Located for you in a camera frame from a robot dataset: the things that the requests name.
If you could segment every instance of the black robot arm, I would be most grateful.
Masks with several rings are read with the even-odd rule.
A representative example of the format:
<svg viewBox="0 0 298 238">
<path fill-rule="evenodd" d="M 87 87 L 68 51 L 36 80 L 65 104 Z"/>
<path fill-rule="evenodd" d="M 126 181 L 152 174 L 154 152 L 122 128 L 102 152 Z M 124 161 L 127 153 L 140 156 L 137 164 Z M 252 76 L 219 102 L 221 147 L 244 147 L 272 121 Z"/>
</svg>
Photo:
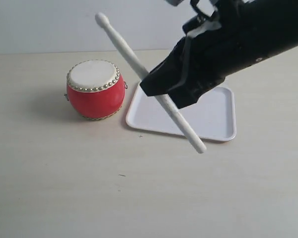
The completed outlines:
<svg viewBox="0 0 298 238">
<path fill-rule="evenodd" d="M 212 16 L 198 2 L 186 36 L 140 83 L 147 96 L 168 94 L 184 108 L 227 76 L 298 46 L 298 0 L 213 0 Z"/>
</svg>

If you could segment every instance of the white drumstick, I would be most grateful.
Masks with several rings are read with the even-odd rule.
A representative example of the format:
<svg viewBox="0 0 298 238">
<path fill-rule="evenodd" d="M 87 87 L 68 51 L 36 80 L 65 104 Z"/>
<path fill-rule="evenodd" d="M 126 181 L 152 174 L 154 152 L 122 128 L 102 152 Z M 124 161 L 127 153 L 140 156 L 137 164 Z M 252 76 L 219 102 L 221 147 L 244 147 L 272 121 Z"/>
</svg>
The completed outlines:
<svg viewBox="0 0 298 238">
<path fill-rule="evenodd" d="M 122 38 L 122 36 L 110 25 L 109 19 L 103 14 L 98 13 L 95 17 L 97 24 L 105 30 L 109 39 L 120 52 L 123 58 L 135 71 L 138 77 L 143 80 L 149 72 L 141 64 L 133 50 L 128 46 L 127 42 Z M 206 151 L 206 146 L 203 141 L 198 137 L 195 131 L 192 129 L 190 124 L 185 120 L 175 103 L 170 99 L 168 95 L 161 95 L 155 97 L 168 115 L 172 118 L 174 123 L 182 131 L 185 137 L 189 140 L 191 145 L 200 154 Z"/>
</svg>

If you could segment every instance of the white wall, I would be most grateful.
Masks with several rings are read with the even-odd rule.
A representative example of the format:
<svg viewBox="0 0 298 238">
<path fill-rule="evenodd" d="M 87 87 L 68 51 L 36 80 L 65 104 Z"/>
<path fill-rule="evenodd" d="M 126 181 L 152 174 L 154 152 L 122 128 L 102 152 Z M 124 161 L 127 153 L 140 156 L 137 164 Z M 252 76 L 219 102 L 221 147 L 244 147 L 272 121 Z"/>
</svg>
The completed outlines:
<svg viewBox="0 0 298 238">
<path fill-rule="evenodd" d="M 194 16 L 189 0 L 178 7 L 164 0 L 0 0 L 0 53 L 114 50 L 95 23 L 99 11 L 134 50 L 172 48 Z"/>
</svg>

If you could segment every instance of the tray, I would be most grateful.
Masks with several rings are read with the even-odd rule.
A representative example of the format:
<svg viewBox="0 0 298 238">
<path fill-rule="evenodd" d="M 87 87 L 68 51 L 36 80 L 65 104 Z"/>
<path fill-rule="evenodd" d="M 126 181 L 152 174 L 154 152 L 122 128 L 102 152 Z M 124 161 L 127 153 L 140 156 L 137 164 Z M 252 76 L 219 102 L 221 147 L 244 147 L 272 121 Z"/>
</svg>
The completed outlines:
<svg viewBox="0 0 298 238">
<path fill-rule="evenodd" d="M 234 94 L 216 87 L 196 104 L 180 110 L 201 139 L 227 142 L 236 136 Z M 147 97 L 138 84 L 126 116 L 131 128 L 184 136 L 154 97 Z"/>
</svg>

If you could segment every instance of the drum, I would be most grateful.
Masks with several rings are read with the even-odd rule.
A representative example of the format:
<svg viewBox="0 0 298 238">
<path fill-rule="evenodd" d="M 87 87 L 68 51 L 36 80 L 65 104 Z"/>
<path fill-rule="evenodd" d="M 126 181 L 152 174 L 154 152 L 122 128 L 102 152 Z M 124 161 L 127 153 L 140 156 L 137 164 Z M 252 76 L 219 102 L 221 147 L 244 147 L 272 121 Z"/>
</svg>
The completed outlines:
<svg viewBox="0 0 298 238">
<path fill-rule="evenodd" d="M 110 117 L 121 108 L 125 82 L 119 68 L 105 60 L 88 60 L 75 65 L 67 74 L 67 98 L 87 119 Z"/>
</svg>

